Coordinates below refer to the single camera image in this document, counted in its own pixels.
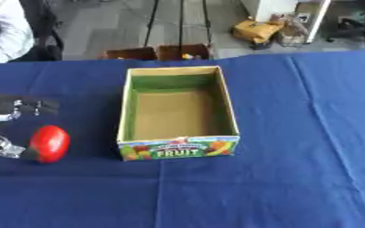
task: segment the person's arm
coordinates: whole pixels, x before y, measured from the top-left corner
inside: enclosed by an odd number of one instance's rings
[[[19,0],[0,0],[0,63],[21,57],[33,43]]]

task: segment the open box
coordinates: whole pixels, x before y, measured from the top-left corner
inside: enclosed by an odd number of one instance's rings
[[[231,155],[239,130],[219,67],[128,70],[123,160]]]

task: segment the gray floor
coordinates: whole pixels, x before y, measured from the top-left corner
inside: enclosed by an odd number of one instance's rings
[[[326,43],[317,39],[300,48],[284,48],[274,44],[271,49],[252,51],[245,41],[228,33],[247,17],[239,0],[207,0],[212,22],[213,51],[216,58],[236,57],[257,53],[326,52],[363,49],[360,39],[342,39]],[[160,0],[158,15],[149,45],[171,45],[178,41],[179,0]],[[185,1],[184,43],[206,43],[201,0]],[[64,21],[60,29],[65,41],[65,60],[96,59],[103,51],[142,46],[147,32],[151,0],[67,1],[55,5]]]

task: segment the table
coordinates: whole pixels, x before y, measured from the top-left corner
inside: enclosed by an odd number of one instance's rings
[[[122,162],[129,68],[220,65],[242,135],[235,157]],[[67,157],[0,158],[0,227],[365,227],[365,52],[220,61],[0,65],[0,93],[61,102],[58,117],[1,129],[23,144],[43,124],[71,134]]]

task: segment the cardboard box on floor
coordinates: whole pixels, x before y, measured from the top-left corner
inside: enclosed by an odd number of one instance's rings
[[[160,45],[155,52],[155,49],[150,46],[120,49],[120,50],[108,50],[101,54],[99,59],[114,60],[114,59],[129,59],[129,60],[141,60],[141,61],[182,61],[183,54],[189,54],[193,57],[199,57],[201,60],[208,60],[211,56],[209,50],[204,44],[195,45]]]
[[[238,141],[219,67],[128,70],[117,138],[123,160],[231,155]]]

